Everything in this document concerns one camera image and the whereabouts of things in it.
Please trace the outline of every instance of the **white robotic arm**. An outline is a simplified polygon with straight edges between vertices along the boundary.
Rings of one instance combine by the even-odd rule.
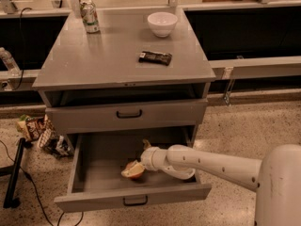
[[[195,170],[243,186],[257,194],[256,226],[301,225],[301,146],[276,147],[263,160],[196,151],[182,145],[167,150],[146,148],[141,155],[146,170],[188,179]]]

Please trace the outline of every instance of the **white bowl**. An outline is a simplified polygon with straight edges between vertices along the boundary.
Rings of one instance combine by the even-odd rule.
[[[155,12],[148,17],[150,30],[158,37],[167,37],[175,28],[178,17],[169,12]]]

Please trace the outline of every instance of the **can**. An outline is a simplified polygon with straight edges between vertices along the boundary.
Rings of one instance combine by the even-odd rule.
[[[87,33],[100,31],[96,6],[91,0],[81,1],[81,16]]]

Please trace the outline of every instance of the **water bottle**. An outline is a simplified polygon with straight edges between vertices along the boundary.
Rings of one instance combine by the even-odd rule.
[[[8,74],[13,77],[18,77],[21,75],[21,71],[15,61],[15,59],[12,57],[11,53],[5,48],[0,48],[0,58],[2,59],[3,63],[8,69]]]

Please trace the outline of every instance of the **floor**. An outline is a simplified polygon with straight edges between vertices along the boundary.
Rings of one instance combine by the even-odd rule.
[[[235,93],[231,106],[220,95],[210,96],[204,122],[198,130],[198,150],[262,159],[278,145],[301,145],[301,90]],[[38,116],[43,107],[0,108],[0,139],[11,157],[22,136],[15,123],[23,114]],[[72,158],[55,159],[37,146],[24,151],[23,168],[28,171],[40,195],[44,210],[54,225],[62,211],[54,198],[66,194]],[[0,167],[8,166],[4,146],[0,145]],[[202,183],[213,186],[208,198],[199,202],[182,202],[85,212],[80,225],[200,225],[253,226],[256,194],[239,186],[200,172]],[[8,176],[0,178],[0,202],[4,200]],[[20,172],[15,197],[21,205],[0,208],[0,225],[49,225],[36,198],[34,187]],[[75,225],[81,213],[66,214],[60,225]]]

